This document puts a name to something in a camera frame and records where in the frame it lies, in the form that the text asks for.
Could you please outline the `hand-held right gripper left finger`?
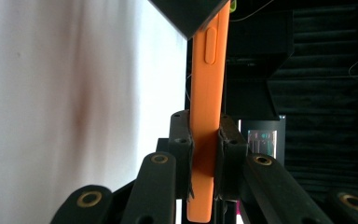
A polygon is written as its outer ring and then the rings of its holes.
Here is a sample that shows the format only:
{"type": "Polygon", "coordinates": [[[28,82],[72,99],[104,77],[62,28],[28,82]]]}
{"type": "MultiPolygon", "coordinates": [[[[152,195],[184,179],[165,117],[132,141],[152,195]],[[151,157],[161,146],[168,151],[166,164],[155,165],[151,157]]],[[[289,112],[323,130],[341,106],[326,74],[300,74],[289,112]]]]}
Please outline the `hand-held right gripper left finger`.
{"type": "Polygon", "coordinates": [[[178,111],[171,116],[169,153],[176,159],[176,197],[187,200],[192,194],[191,168],[193,139],[189,129],[189,111],[178,111]]]}

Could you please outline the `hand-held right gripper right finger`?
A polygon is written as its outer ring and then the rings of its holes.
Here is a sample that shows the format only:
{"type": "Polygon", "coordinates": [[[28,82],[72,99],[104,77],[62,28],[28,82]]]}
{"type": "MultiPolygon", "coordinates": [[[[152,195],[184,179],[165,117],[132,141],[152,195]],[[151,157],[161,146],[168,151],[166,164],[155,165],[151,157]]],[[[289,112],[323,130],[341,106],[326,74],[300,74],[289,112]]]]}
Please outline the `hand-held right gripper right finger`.
{"type": "Polygon", "coordinates": [[[242,164],[247,143],[234,120],[227,115],[220,119],[214,178],[214,196],[221,200],[238,200],[241,194],[242,164]]]}

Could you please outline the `orange phone case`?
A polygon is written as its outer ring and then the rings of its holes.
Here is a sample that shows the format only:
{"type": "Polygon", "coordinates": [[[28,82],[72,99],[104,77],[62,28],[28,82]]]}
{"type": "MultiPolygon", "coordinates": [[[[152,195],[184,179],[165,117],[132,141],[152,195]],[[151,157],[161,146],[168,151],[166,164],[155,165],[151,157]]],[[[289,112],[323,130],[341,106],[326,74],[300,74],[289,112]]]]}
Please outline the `orange phone case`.
{"type": "Polygon", "coordinates": [[[189,128],[194,143],[193,195],[186,206],[186,217],[191,222],[207,223],[212,218],[229,14],[230,2],[226,1],[208,25],[193,37],[189,110],[189,128]]]}

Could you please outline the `black computer with lit panel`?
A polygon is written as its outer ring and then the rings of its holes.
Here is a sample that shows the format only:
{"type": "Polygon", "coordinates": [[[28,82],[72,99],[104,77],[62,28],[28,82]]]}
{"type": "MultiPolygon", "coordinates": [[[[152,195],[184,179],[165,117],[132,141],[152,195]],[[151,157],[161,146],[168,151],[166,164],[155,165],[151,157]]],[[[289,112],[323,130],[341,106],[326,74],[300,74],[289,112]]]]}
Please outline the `black computer with lit panel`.
{"type": "Polygon", "coordinates": [[[240,119],[239,130],[253,153],[262,153],[284,164],[286,116],[277,119],[240,119]]]}

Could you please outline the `black box-shaped fixture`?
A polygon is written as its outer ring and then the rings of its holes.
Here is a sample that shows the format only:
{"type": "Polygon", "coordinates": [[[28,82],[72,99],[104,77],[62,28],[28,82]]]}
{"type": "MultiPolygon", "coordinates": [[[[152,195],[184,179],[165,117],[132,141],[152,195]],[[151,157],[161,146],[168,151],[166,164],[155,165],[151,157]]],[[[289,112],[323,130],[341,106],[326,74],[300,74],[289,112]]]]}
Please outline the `black box-shaped fixture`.
{"type": "Polygon", "coordinates": [[[224,112],[235,119],[277,120],[269,79],[294,52],[294,13],[234,21],[228,28],[224,112]]]}

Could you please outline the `dark curtain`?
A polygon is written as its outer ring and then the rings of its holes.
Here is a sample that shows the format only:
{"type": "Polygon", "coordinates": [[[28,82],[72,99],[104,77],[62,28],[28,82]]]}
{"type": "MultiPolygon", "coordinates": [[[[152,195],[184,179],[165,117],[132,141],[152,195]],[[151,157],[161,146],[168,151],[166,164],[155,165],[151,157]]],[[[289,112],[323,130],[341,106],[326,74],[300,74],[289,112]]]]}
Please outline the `dark curtain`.
{"type": "Polygon", "coordinates": [[[312,197],[358,190],[358,0],[294,14],[295,52],[269,85],[285,167],[312,197]]]}

